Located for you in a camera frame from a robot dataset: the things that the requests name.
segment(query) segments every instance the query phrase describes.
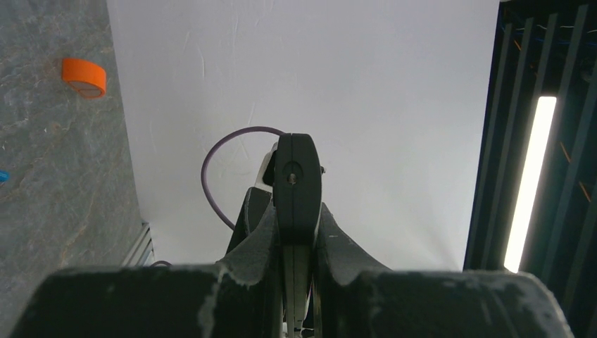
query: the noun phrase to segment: orange tape roll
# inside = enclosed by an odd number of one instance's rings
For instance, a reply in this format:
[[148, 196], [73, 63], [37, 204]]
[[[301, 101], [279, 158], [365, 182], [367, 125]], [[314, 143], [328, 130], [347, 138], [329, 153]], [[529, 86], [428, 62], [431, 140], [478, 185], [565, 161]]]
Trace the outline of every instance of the orange tape roll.
[[62, 80], [87, 99], [97, 99], [106, 93], [106, 71], [80, 58], [62, 60]]

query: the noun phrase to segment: screw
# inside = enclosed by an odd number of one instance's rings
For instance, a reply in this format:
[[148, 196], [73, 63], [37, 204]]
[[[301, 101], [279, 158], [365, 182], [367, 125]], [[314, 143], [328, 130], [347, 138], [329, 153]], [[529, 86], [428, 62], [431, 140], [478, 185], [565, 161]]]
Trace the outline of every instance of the screw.
[[295, 174], [288, 175], [288, 183], [290, 183], [292, 185], [296, 184], [296, 175]]

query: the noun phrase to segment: white wall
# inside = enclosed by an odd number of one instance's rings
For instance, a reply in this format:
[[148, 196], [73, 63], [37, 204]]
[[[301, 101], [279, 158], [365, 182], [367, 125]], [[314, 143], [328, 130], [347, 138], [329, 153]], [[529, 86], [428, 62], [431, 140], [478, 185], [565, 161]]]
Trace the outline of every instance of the white wall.
[[[461, 269], [497, 1], [108, 0], [137, 192], [157, 259], [205, 263], [232, 234], [199, 181], [248, 125], [313, 136], [324, 201], [399, 269]], [[275, 138], [215, 157], [236, 219]]]

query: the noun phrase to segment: fluorescent light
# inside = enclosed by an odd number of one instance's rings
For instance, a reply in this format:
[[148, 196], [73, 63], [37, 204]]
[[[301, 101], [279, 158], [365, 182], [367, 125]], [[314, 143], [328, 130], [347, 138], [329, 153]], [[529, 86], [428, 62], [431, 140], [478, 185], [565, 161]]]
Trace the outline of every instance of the fluorescent light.
[[551, 118], [555, 109], [555, 101], [555, 97], [542, 96], [537, 102], [529, 148], [527, 149], [527, 157], [524, 160], [522, 179], [520, 180], [518, 198], [514, 209], [512, 229], [510, 230], [510, 238], [508, 239], [508, 248], [505, 252], [504, 268], [513, 273], [518, 272], [524, 241], [527, 238], [527, 230], [529, 229], [529, 221], [531, 219], [533, 203], [535, 202], [537, 184], [539, 183], [541, 166], [543, 165], [543, 156], [545, 155], [545, 148], [551, 128]]

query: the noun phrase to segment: cable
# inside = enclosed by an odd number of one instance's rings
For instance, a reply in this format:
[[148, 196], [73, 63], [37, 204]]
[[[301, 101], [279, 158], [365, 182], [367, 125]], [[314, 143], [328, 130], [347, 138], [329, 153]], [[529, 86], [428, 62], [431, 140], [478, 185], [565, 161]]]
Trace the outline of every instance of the cable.
[[223, 139], [218, 141], [218, 143], [216, 143], [210, 149], [210, 151], [207, 153], [205, 160], [203, 160], [203, 165], [201, 166], [201, 186], [203, 187], [203, 192], [206, 195], [207, 202], [209, 203], [211, 208], [215, 211], [215, 213], [218, 215], [218, 217], [232, 230], [234, 230], [234, 223], [231, 220], [229, 220], [228, 217], [226, 217], [226, 215], [224, 215], [222, 210], [220, 210], [218, 205], [215, 203], [213, 196], [211, 196], [211, 193], [209, 192], [209, 188], [207, 186], [207, 167], [209, 165], [209, 161], [211, 160], [211, 158], [213, 157], [215, 152], [218, 151], [218, 149], [221, 146], [223, 146], [229, 140], [234, 139], [235, 137], [241, 136], [243, 134], [248, 134], [250, 132], [269, 132], [270, 134], [275, 134], [278, 136], [286, 134], [285, 132], [283, 132], [281, 130], [271, 128], [271, 127], [255, 126], [255, 127], [242, 128], [240, 130], [237, 130], [236, 132], [226, 135]]

